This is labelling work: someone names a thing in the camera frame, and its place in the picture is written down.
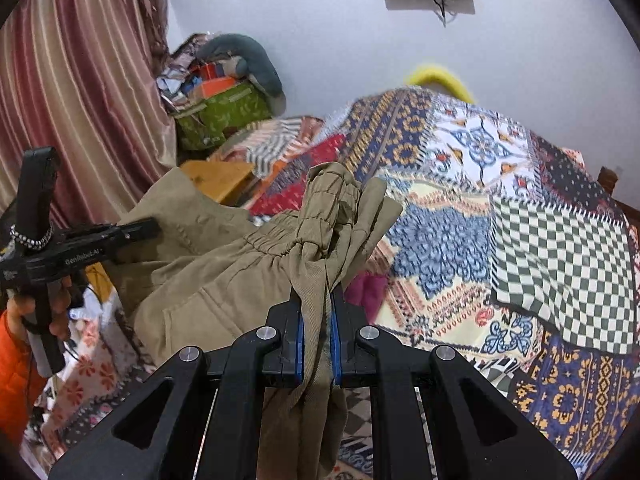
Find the orange sleeve forearm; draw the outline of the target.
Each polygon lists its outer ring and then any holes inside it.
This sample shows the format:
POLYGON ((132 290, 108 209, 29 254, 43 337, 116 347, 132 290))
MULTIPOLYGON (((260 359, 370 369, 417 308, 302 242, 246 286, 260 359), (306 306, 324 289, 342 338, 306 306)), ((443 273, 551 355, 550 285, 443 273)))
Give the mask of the orange sleeve forearm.
POLYGON ((32 368, 30 347, 10 331, 9 312, 1 315, 0 424, 1 435, 19 448, 29 412, 46 380, 32 368))

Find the person left hand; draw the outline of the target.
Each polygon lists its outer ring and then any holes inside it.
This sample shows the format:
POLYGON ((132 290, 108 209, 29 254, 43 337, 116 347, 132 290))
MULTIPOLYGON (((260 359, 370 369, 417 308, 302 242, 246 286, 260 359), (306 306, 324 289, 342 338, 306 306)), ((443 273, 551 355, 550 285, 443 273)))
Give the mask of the person left hand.
MULTIPOLYGON (((72 281, 69 276, 62 278, 60 284, 54 286, 54 295, 50 296, 50 309, 52 321, 49 330, 52 335, 60 341, 66 340, 70 336, 68 327, 67 309, 70 306, 70 285, 72 281)), ((17 292, 9 296, 6 303, 6 326, 12 336, 18 340, 28 343, 26 328, 22 323, 24 316, 35 311, 35 299, 31 296, 18 294, 17 292)))

